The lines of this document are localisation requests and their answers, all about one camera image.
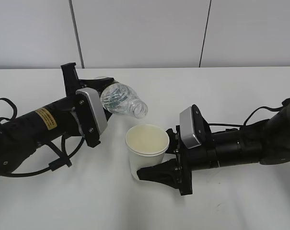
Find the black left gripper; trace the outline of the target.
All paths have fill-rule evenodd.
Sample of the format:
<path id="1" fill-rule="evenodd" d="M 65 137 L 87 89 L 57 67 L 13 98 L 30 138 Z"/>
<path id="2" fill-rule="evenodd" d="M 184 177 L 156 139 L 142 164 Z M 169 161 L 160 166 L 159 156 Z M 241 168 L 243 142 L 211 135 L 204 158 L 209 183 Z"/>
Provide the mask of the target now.
<path id="1" fill-rule="evenodd" d="M 75 69 L 75 63 L 67 63 L 61 66 L 66 96 L 73 100 L 74 113 L 78 123 L 79 132 L 85 138 L 87 146 L 94 148 L 100 144 L 100 134 L 92 117 L 89 103 L 85 96 L 76 95 L 76 91 L 82 88 L 92 88 L 98 92 L 103 92 L 108 86 L 116 83 L 114 78 L 105 77 L 92 80 L 79 79 Z M 106 121 L 113 115 L 104 109 Z"/>

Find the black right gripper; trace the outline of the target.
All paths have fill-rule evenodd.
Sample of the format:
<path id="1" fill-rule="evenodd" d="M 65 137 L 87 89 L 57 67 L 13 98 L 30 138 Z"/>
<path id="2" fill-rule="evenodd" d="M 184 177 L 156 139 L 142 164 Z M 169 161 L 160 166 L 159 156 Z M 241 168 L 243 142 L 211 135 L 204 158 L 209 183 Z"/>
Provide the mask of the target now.
<path id="1" fill-rule="evenodd" d="M 180 137 L 179 124 L 176 127 L 176 133 L 172 128 L 166 130 L 169 146 L 165 153 L 175 153 L 176 159 L 137 170 L 137 176 L 140 180 L 157 182 L 178 189 L 182 196 L 193 193 L 192 171 L 209 169 L 216 165 L 211 129 L 199 108 L 196 105 L 191 107 L 194 129 L 201 145 L 187 149 Z"/>

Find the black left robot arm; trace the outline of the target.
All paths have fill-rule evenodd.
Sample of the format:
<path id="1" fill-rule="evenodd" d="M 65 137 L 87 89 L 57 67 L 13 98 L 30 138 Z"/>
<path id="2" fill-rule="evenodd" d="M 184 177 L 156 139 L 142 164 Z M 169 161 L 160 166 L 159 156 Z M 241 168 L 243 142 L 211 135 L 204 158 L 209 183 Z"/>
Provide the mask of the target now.
<path id="1" fill-rule="evenodd" d="M 11 118 L 0 117 L 0 176 L 31 177 L 55 171 L 66 165 L 83 143 L 95 148 L 107 127 L 111 112 L 104 109 L 100 96 L 115 83 L 114 78 L 80 80 L 75 63 L 61 66 L 66 97 L 23 116 L 17 115 L 16 105 L 2 98 L 13 110 Z M 48 146 L 58 156 L 49 165 L 36 172 L 14 171 L 36 150 Z"/>

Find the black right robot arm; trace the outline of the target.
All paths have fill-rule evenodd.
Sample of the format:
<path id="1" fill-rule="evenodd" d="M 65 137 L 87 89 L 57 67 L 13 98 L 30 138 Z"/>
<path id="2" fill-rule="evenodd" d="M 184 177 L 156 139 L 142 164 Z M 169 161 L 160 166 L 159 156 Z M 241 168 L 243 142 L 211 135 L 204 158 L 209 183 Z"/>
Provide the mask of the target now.
<path id="1" fill-rule="evenodd" d="M 192 171 L 259 163 L 277 165 L 290 161 L 290 98 L 275 115 L 253 124 L 226 125 L 212 132 L 211 124 L 192 105 L 180 113 L 180 123 L 168 129 L 167 153 L 174 158 L 137 170 L 140 180 L 161 183 L 190 195 Z"/>

